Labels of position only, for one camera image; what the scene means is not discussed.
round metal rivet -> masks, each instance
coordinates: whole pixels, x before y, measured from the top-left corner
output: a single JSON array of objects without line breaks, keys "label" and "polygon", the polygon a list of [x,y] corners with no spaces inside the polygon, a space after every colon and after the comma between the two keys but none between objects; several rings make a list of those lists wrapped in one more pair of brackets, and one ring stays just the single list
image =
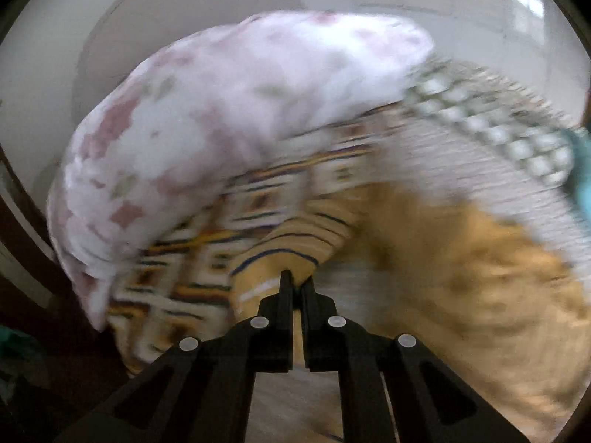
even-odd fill
[{"label": "round metal rivet", "polygon": [[400,335],[398,343],[405,348],[412,348],[417,344],[417,339],[412,335]]},{"label": "round metal rivet", "polygon": [[329,318],[329,325],[333,328],[342,328],[347,324],[347,320],[342,316],[335,315]]},{"label": "round metal rivet", "polygon": [[267,328],[269,326],[269,320],[264,316],[255,316],[250,320],[250,326],[258,330],[261,328]]},{"label": "round metal rivet", "polygon": [[178,343],[178,347],[183,351],[193,351],[198,346],[199,346],[199,342],[192,337],[183,338]]}]

pillow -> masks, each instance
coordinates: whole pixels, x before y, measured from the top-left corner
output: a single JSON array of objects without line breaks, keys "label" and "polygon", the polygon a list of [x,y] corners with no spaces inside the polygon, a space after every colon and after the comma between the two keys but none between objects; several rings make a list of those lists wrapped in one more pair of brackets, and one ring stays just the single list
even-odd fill
[{"label": "pillow", "polygon": [[225,179],[280,138],[400,100],[432,47],[403,18],[276,12],[141,63],[81,122],[49,192],[52,242],[92,325],[117,272]]}]

white wall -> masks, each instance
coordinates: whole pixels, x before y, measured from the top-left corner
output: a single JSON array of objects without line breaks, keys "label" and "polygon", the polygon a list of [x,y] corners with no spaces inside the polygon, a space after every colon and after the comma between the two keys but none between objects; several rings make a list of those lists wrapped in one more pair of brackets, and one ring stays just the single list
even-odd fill
[{"label": "white wall", "polygon": [[[73,85],[82,49],[115,1],[32,0],[0,46],[0,142],[41,208],[52,165],[80,118],[72,108],[80,107]],[[301,1],[315,9],[405,14],[433,34],[442,54],[492,66],[575,117],[583,109],[589,57],[551,0],[541,0],[542,39],[539,21],[518,0]]]}]

pink floral pattern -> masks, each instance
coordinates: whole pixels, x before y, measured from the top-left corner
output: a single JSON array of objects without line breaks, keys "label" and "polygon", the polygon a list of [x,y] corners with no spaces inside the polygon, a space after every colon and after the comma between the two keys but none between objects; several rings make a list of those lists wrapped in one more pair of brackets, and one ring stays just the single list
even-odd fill
[{"label": "pink floral pattern", "polygon": [[48,199],[92,325],[104,327],[117,273],[224,181],[263,165],[281,138],[401,100],[432,48],[404,18],[278,11],[141,63],[81,122]]}]

silver screw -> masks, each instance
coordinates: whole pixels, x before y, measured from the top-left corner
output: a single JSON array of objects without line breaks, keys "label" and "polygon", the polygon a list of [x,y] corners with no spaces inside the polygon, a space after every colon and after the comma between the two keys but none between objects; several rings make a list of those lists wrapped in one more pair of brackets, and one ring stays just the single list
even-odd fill
[{"label": "silver screw", "polygon": [[412,348],[417,344],[417,339],[412,335],[400,335],[398,343],[405,348]]},{"label": "silver screw", "polygon": [[179,343],[178,347],[183,351],[193,351],[199,346],[199,342],[191,337],[183,338]]},{"label": "silver screw", "polygon": [[333,328],[342,328],[347,324],[347,320],[342,316],[335,315],[329,318],[329,325]]},{"label": "silver screw", "polygon": [[255,316],[250,320],[250,326],[261,330],[261,328],[267,328],[269,326],[269,320],[264,316]]}]

